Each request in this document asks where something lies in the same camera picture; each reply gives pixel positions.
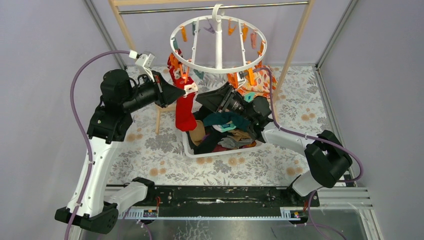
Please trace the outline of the plain red santa sock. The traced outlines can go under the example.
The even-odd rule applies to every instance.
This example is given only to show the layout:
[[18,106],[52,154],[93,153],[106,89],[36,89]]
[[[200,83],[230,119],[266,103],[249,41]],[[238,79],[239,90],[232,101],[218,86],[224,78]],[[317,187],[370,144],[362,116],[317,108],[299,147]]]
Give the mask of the plain red santa sock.
[[187,77],[187,80],[179,78],[175,83],[178,88],[188,92],[176,101],[175,126],[182,132],[192,131],[197,127],[192,108],[198,87],[190,76]]

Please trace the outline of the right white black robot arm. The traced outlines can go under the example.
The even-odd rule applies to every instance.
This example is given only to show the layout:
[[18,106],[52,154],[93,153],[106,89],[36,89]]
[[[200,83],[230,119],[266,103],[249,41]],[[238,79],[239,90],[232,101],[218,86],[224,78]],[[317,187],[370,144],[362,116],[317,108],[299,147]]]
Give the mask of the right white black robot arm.
[[286,193],[287,201],[293,206],[301,205],[312,191],[334,187],[353,163],[333,132],[325,130],[310,136],[275,123],[266,97],[256,96],[246,101],[226,83],[216,90],[199,94],[196,101],[213,113],[229,111],[247,120],[246,131],[253,140],[290,149],[306,158],[309,170],[298,176]]

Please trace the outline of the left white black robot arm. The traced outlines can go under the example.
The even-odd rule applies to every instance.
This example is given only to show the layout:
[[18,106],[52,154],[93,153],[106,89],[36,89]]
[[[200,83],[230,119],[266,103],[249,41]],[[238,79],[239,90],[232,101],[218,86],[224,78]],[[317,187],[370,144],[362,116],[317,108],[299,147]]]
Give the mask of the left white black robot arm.
[[77,187],[70,202],[59,208],[54,218],[86,231],[108,234],[120,213],[139,202],[144,206],[157,202],[154,182],[142,177],[105,196],[113,154],[133,123],[132,113],[150,104],[166,107],[185,91],[169,84],[157,71],[133,79],[122,69],[105,73],[100,90],[100,103],[84,132],[88,147]]

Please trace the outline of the white round clip hanger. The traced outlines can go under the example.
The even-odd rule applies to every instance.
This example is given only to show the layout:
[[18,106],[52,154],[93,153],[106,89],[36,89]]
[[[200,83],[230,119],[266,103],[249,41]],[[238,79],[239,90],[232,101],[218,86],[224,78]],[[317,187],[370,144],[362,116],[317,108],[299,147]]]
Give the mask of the white round clip hanger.
[[[262,65],[263,58],[267,51],[267,39],[265,35],[253,24],[236,17],[225,15],[224,9],[218,9],[223,4],[217,3],[211,15],[198,16],[188,19],[177,26],[170,35],[169,43],[172,53],[180,61],[180,73],[184,79],[188,78],[189,72],[213,73],[213,74],[244,74],[248,79],[247,71],[256,65]],[[213,35],[214,40],[214,66],[206,66],[196,62],[197,50],[199,49],[199,36],[202,23],[208,23],[208,27],[203,30]],[[229,36],[237,35],[241,63],[239,65],[224,67],[224,28],[223,24],[228,23],[227,32]],[[177,34],[181,34],[183,42],[187,42],[187,27],[191,27],[193,43],[191,46],[191,57],[182,56],[182,50],[179,48]]]

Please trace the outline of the red white striped sock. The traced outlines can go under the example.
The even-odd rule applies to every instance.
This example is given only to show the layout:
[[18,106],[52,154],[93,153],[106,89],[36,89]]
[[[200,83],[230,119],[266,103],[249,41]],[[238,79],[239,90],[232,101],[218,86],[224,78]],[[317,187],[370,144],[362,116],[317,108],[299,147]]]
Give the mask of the red white striped sock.
[[181,79],[181,62],[179,59],[171,53],[167,60],[167,68],[174,85],[178,84],[178,81]]

